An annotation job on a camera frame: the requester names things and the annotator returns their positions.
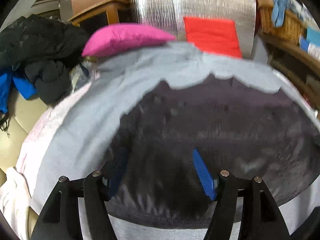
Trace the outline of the wooden cabinet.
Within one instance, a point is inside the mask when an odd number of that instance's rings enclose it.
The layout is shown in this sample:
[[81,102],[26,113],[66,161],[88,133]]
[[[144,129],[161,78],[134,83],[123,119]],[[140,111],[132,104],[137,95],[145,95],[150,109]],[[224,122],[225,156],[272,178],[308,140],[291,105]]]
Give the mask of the wooden cabinet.
[[130,22],[129,0],[71,0],[73,15],[68,20],[89,33],[106,25]]

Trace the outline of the light blue cloth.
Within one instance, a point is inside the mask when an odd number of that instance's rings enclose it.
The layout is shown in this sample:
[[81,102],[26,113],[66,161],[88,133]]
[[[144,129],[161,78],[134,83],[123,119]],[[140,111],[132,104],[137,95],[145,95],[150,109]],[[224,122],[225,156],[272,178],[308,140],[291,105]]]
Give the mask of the light blue cloth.
[[275,28],[280,28],[284,23],[286,10],[291,9],[291,0],[273,0],[271,20]]

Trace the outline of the grey fleece blanket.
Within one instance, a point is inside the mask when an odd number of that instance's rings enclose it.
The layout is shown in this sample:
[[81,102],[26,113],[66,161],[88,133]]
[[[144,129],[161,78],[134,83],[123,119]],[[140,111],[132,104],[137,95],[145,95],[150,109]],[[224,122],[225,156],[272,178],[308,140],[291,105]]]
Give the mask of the grey fleece blanket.
[[[185,42],[170,42],[101,59],[97,68],[99,78],[68,111],[54,130],[41,162],[34,166],[37,175],[28,185],[30,205],[37,214],[43,210],[60,176],[69,184],[101,170],[104,163],[114,158],[107,151],[121,117],[130,113],[160,82],[181,90],[201,84],[212,75],[219,80],[237,79],[264,93],[282,90],[319,131],[319,120],[287,79],[254,61],[207,54]],[[290,201],[277,205],[289,233],[294,233],[319,207],[319,176]],[[166,229],[132,223],[110,214],[109,218],[119,239],[201,239],[208,229],[208,226]]]

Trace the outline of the red pillow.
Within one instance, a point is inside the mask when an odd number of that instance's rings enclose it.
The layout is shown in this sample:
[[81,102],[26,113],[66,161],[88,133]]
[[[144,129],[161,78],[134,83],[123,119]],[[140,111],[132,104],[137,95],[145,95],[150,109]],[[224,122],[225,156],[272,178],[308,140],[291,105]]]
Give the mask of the red pillow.
[[205,52],[242,58],[235,22],[223,18],[184,17],[186,41]]

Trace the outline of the wicker basket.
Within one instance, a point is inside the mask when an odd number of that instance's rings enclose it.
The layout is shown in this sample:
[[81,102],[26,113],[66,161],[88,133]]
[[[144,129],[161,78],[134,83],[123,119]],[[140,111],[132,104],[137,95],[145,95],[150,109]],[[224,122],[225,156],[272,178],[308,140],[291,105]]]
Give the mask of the wicker basket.
[[270,5],[259,6],[261,29],[264,34],[277,37],[281,40],[297,45],[299,38],[304,35],[305,26],[292,12],[285,10],[284,20],[281,27],[273,25],[271,15],[273,7]]

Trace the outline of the pink pillow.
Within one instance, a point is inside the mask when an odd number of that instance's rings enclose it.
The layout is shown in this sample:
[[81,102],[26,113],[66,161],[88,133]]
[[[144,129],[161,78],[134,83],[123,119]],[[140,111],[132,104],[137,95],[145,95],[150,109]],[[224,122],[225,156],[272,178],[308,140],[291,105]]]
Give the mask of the pink pillow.
[[87,41],[81,56],[113,56],[127,50],[160,46],[174,40],[174,35],[150,25],[112,24],[94,32]]

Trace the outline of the blue cardboard box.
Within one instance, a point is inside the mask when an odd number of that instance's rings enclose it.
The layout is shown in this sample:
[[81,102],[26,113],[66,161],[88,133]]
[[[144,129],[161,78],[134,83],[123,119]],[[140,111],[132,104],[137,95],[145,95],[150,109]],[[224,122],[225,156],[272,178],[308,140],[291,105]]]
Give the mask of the blue cardboard box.
[[307,28],[305,34],[299,37],[299,47],[306,51],[317,61],[320,59],[320,37],[319,31]]

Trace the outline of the silver foil insulation mat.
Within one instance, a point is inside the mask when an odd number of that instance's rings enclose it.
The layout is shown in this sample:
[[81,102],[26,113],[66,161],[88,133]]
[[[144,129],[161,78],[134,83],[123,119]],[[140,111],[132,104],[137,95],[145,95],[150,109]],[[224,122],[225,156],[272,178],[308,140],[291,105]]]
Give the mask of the silver foil insulation mat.
[[256,0],[130,0],[133,20],[185,39],[184,17],[225,18],[235,22],[244,58],[252,53]]

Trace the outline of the blue garment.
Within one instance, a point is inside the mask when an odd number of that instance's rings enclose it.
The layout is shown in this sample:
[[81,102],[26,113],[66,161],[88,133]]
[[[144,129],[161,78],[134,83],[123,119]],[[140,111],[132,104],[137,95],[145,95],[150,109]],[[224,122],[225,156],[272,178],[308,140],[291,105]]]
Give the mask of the blue garment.
[[0,75],[0,109],[8,112],[8,98],[12,88],[16,88],[25,99],[30,99],[37,94],[37,90],[26,78],[14,74],[12,70],[1,70]]

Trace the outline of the wooden shelf table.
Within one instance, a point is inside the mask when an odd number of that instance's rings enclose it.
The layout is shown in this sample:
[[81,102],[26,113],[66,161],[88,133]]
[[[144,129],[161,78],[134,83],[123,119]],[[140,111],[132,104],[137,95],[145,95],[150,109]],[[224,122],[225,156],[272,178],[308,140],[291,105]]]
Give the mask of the wooden shelf table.
[[298,46],[258,31],[268,52],[267,63],[285,75],[303,98],[319,110],[319,62]]

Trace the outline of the black puffer jacket pile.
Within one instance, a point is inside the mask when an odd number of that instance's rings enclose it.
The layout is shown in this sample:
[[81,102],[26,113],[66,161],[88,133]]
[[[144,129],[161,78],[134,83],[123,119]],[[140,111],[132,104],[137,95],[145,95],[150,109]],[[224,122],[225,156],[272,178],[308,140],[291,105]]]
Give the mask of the black puffer jacket pile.
[[40,99],[52,105],[71,88],[69,72],[88,39],[85,30],[71,24],[22,16],[1,31],[1,70],[25,76]]

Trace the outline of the dark quilted zip jacket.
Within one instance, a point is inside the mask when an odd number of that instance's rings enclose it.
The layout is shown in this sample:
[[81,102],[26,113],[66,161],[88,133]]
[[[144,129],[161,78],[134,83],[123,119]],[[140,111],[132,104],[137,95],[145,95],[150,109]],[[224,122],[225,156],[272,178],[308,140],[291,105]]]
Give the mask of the dark quilted zip jacket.
[[181,90],[160,82],[121,117],[108,148],[129,153],[108,213],[159,228],[206,228],[215,203],[197,176],[194,149],[208,168],[261,176],[277,204],[319,176],[319,131],[282,90],[264,93],[212,75]]

